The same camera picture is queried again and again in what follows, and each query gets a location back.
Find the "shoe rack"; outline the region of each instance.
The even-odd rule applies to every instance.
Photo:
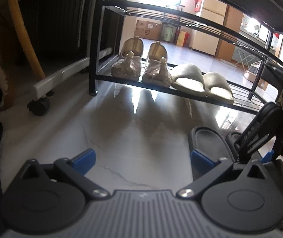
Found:
[[[283,0],[221,0],[228,5],[242,11],[243,13],[256,18],[263,25],[269,29],[269,36],[265,48],[253,42],[251,39],[235,32],[225,26],[217,24],[213,21],[198,17],[196,15],[174,10],[167,7],[160,7],[156,5],[143,4],[139,2],[127,1],[127,0],[96,0],[92,36],[91,36],[91,51],[90,51],[90,76],[89,76],[89,93],[90,95],[96,95],[98,91],[97,81],[108,81],[113,83],[128,84],[132,86],[138,86],[151,90],[157,90],[160,92],[173,94],[189,99],[199,100],[206,103],[216,104],[220,106],[229,107],[239,111],[257,114],[266,101],[255,91],[257,83],[261,78],[262,72],[266,65],[276,65],[278,68],[283,67],[283,62],[279,60],[275,55],[269,52],[270,44],[273,33],[283,34]],[[114,14],[118,15],[118,20],[113,24],[116,25],[115,43],[113,48],[113,54],[99,63],[98,54],[100,52],[101,44],[101,32],[103,25],[104,12],[110,10]],[[258,57],[262,62],[255,78],[253,87],[251,89],[241,86],[236,83],[228,81],[232,92],[234,94],[235,102],[233,105],[223,103],[214,100],[209,97],[200,97],[185,92],[157,86],[155,84],[144,83],[141,80],[132,81],[128,79],[122,79],[111,76],[110,68],[114,62],[119,59],[119,46],[120,38],[123,28],[123,21],[125,17],[136,16],[144,17],[153,20],[160,20],[163,23],[185,26],[194,30],[209,34],[224,40],[230,44],[233,44],[240,49],[248,51],[250,54]],[[169,68],[173,68],[176,65],[168,64]]]

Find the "wooden cabinet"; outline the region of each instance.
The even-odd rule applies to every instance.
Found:
[[[231,6],[228,6],[227,11],[225,13],[225,19],[223,25],[231,30],[239,32],[242,23],[242,18],[243,18],[242,12],[236,10]],[[217,59],[222,59],[227,62],[231,62],[234,49],[235,46],[233,44],[229,44],[228,42],[220,39],[215,57]]]

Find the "caster wheel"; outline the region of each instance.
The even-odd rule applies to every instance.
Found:
[[[80,70],[79,73],[87,73],[89,71],[88,67],[85,67],[83,70]]]
[[[27,108],[36,116],[43,116],[50,107],[50,101],[47,97],[42,97],[37,101],[31,100]]]
[[[54,94],[55,94],[54,91],[53,91],[53,90],[50,90],[50,91],[46,94],[46,96],[47,96],[47,97],[52,97]]]
[[[95,96],[97,95],[97,91],[95,91],[95,92],[89,92],[89,95],[95,97]]]

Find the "gold shoe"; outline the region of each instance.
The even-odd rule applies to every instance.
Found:
[[[142,71],[143,52],[144,43],[139,37],[134,36],[126,40],[120,52],[120,59],[112,65],[112,76],[137,81]]]
[[[172,78],[167,68],[167,51],[159,41],[150,46],[142,81],[164,87],[171,85]]]

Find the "white refrigerator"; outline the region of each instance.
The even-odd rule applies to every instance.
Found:
[[[223,25],[227,5],[218,0],[203,0],[201,11],[196,15]],[[215,55],[219,39],[217,37],[193,30],[191,48],[204,53]]]

